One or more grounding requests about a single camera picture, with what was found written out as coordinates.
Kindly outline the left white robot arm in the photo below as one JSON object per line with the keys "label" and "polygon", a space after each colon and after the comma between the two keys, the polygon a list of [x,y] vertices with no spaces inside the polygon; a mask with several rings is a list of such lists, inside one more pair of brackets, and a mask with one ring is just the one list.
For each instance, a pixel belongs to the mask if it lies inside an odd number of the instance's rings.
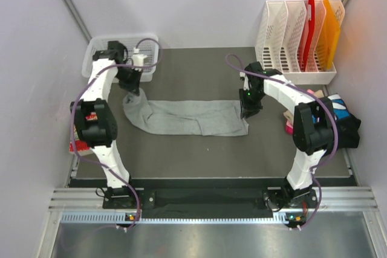
{"label": "left white robot arm", "polygon": [[106,175],[107,188],[102,194],[105,209],[140,208],[138,194],[119,154],[118,125],[108,97],[114,79],[122,89],[139,95],[144,59],[137,48],[130,56],[121,42],[109,41],[106,49],[94,53],[88,85],[70,105],[73,135],[91,149]]}

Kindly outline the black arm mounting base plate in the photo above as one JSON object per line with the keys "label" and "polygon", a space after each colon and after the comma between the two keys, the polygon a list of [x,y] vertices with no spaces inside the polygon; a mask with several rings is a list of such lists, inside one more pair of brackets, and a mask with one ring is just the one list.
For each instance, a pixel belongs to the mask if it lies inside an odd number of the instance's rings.
{"label": "black arm mounting base plate", "polygon": [[144,189],[137,192],[142,215],[148,218],[220,218],[259,216],[284,208],[316,205],[316,193],[290,199],[267,189]]}

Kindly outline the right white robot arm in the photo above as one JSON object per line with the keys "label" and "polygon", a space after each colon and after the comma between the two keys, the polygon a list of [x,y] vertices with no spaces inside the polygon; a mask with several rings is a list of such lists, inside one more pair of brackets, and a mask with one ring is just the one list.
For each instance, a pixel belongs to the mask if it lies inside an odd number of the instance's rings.
{"label": "right white robot arm", "polygon": [[259,62],[249,64],[239,77],[244,82],[239,90],[241,118],[256,115],[266,96],[293,116],[293,165],[279,193],[267,195],[265,202],[276,211],[296,207],[310,194],[321,159],[335,148],[338,137],[332,102],[297,87],[276,69],[264,70]]}

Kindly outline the grey t-shirt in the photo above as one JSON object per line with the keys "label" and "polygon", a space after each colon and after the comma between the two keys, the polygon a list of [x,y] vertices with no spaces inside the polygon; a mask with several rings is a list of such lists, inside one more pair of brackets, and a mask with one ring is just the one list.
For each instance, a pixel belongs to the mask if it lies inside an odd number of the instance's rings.
{"label": "grey t-shirt", "polygon": [[141,90],[139,95],[124,97],[123,112],[132,125],[154,135],[240,137],[249,133],[236,100],[148,100]]}

